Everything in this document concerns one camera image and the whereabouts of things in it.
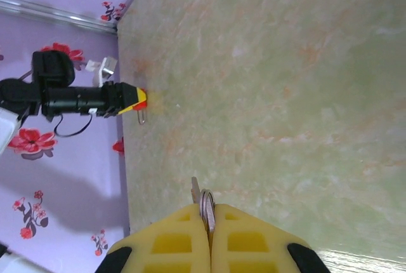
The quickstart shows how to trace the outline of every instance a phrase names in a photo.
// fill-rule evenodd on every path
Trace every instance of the metal trim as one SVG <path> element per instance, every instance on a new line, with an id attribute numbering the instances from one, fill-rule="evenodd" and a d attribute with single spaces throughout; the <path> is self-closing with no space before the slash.
<path id="1" fill-rule="evenodd" d="M 23 0 L 0 0 L 0 12 L 117 35 L 117 25 Z"/>

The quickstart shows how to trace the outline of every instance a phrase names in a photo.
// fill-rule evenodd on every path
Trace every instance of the pink flower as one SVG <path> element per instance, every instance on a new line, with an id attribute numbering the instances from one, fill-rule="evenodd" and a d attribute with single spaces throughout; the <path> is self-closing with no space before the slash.
<path id="1" fill-rule="evenodd" d="M 41 135 L 37 129 L 20 129 L 8 147 L 13 148 L 17 154 L 37 154 L 41 150 L 53 148 L 56 144 L 54 137 L 53 132 Z"/>
<path id="2" fill-rule="evenodd" d="M 34 193 L 34 198 L 40 199 L 40 198 L 43 197 L 43 195 L 44 195 L 44 193 L 43 193 L 41 190 L 37 190 L 37 191 Z"/>
<path id="3" fill-rule="evenodd" d="M 117 151 L 120 155 L 124 155 L 124 137 L 113 145 L 113 150 Z"/>
<path id="4" fill-rule="evenodd" d="M 22 197 L 20 200 L 17 200 L 13 204 L 13 209 L 16 211 L 21 205 L 23 205 L 25 198 Z"/>
<path id="5" fill-rule="evenodd" d="M 23 227 L 20 231 L 20 235 L 24 239 L 30 239 L 32 238 L 32 231 L 28 227 Z"/>
<path id="6" fill-rule="evenodd" d="M 40 218 L 40 219 L 44 218 L 45 216 L 46 216 L 45 210 L 41 210 L 37 214 L 37 217 Z"/>
<path id="7" fill-rule="evenodd" d="M 67 44 L 53 43 L 52 46 L 43 47 L 41 52 L 52 50 L 66 53 L 73 62 L 82 62 L 84 60 L 83 50 L 71 50 Z"/>
<path id="8" fill-rule="evenodd" d="M 32 205 L 32 209 L 34 211 L 39 211 L 41 209 L 41 205 L 39 203 L 35 203 Z"/>

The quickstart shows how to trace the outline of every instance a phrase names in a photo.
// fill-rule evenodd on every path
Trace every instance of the red flower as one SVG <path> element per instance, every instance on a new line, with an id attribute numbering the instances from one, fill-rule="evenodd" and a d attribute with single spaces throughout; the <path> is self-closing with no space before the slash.
<path id="1" fill-rule="evenodd" d="M 24 239 L 30 239 L 32 238 L 32 231 L 28 227 L 23 227 L 20 231 L 20 235 Z"/>
<path id="2" fill-rule="evenodd" d="M 124 155 L 124 137 L 113 145 L 113 150 L 117 151 L 120 155 Z"/>
<path id="3" fill-rule="evenodd" d="M 32 205 L 32 209 L 34 211 L 39 211 L 41 209 L 41 205 L 39 203 L 35 203 Z"/>
<path id="4" fill-rule="evenodd" d="M 45 210 L 39 211 L 37 214 L 37 217 L 40 219 L 44 218 L 45 216 L 46 216 Z"/>
<path id="5" fill-rule="evenodd" d="M 34 193 L 34 198 L 40 199 L 40 198 L 43 197 L 43 195 L 44 195 L 44 193 L 43 193 L 41 190 L 37 190 L 37 191 Z"/>
<path id="6" fill-rule="evenodd" d="M 22 197 L 20 200 L 17 200 L 13 204 L 13 209 L 16 211 L 21 205 L 23 205 L 25 198 Z"/>
<path id="7" fill-rule="evenodd" d="M 53 43 L 52 46 L 45 46 L 41 49 L 41 52 L 45 51 L 51 51 L 51 50 L 56 50 L 56 51 L 61 51 L 66 53 L 69 58 L 73 62 L 82 62 L 84 60 L 83 55 L 83 50 L 70 50 L 69 46 L 66 44 L 61 44 L 61 43 Z"/>
<path id="8" fill-rule="evenodd" d="M 8 147 L 13 148 L 17 154 L 37 154 L 55 146 L 54 136 L 53 132 L 41 135 L 37 129 L 20 129 L 18 136 L 11 140 Z"/>

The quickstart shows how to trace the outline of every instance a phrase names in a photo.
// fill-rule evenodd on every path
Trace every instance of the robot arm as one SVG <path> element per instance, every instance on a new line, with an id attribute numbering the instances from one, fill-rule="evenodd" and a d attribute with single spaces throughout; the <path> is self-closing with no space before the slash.
<path id="1" fill-rule="evenodd" d="M 48 121 L 65 113 L 116 116 L 138 110 L 146 104 L 146 94 L 126 83 L 108 81 L 101 87 L 71 87 L 73 63 L 60 51 L 32 54 L 32 82 L 21 79 L 0 81 L 0 154 L 27 117 L 39 108 Z"/>

